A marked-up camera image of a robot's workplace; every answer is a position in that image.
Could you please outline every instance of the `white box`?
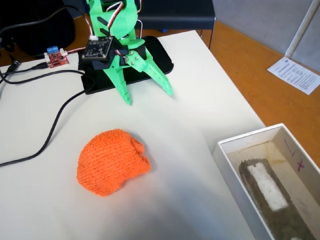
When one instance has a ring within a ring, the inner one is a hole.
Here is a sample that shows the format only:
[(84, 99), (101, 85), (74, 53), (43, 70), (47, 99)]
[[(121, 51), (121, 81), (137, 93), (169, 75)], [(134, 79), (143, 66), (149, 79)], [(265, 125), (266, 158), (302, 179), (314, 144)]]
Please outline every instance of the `white box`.
[(219, 141), (213, 158), (257, 240), (275, 238), (239, 173), (240, 163), (250, 159), (267, 159), (304, 223), (320, 240), (320, 170), (284, 124)]

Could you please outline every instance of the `white foam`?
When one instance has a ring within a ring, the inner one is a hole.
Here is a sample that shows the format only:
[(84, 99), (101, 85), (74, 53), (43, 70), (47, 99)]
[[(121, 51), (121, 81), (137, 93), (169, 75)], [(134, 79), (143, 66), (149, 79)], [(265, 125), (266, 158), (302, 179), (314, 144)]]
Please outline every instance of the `white foam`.
[(288, 206), (276, 182), (268, 174), (265, 166), (261, 162), (258, 162), (255, 166), (250, 165), (247, 168), (256, 180), (260, 191), (272, 211), (275, 212)]

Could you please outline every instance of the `orange floor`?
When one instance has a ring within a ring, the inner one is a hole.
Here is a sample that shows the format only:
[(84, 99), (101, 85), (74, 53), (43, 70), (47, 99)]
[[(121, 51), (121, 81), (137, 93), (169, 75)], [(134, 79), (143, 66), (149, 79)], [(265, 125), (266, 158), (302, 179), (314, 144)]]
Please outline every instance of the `orange floor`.
[[(76, 40), (67, 48), (84, 47), (89, 31), (84, 20), (75, 19)], [(143, 35), (162, 36), (145, 30)], [(205, 30), (203, 40), (209, 45), (211, 31)], [(320, 166), (320, 87), (310, 95), (299, 91), (267, 71), (282, 55), (242, 33), (217, 22), (211, 51), (234, 84), (266, 126), (284, 123), (311, 158)], [(0, 50), (0, 66), (10, 64), (9, 56)], [(32, 60), (17, 49), (14, 57)]]

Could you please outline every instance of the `orange knitted object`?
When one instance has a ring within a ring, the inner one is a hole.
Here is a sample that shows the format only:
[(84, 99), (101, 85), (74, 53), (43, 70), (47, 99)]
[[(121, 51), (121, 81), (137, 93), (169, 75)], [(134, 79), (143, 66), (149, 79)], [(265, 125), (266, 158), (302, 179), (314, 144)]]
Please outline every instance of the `orange knitted object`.
[(81, 151), (76, 179), (87, 190), (107, 196), (125, 181), (151, 169), (144, 145), (129, 133), (114, 129), (95, 136)]

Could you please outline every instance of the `green robotic arm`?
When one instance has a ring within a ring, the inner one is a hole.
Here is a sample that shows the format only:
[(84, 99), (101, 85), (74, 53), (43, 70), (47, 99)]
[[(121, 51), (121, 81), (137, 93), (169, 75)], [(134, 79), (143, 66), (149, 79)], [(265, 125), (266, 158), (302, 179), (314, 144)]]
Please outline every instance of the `green robotic arm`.
[[(135, 25), (138, 20), (138, 10), (135, 1), (104, 2), (103, 0), (87, 0), (87, 3), (90, 7), (90, 17), (95, 35), (97, 37), (108, 37), (106, 34), (109, 33), (110, 36), (117, 38), (122, 45), (129, 49), (127, 55), (116, 55), (109, 68), (103, 69), (124, 101), (131, 105), (131, 98), (124, 79), (124, 68), (134, 68), (138, 72), (145, 72), (171, 96), (173, 91), (168, 78), (156, 65), (148, 49), (142, 46), (145, 40), (136, 38)], [(140, 47), (145, 48), (145, 57), (138, 53), (137, 48)], [(125, 65), (120, 64), (121, 58), (124, 58)]]

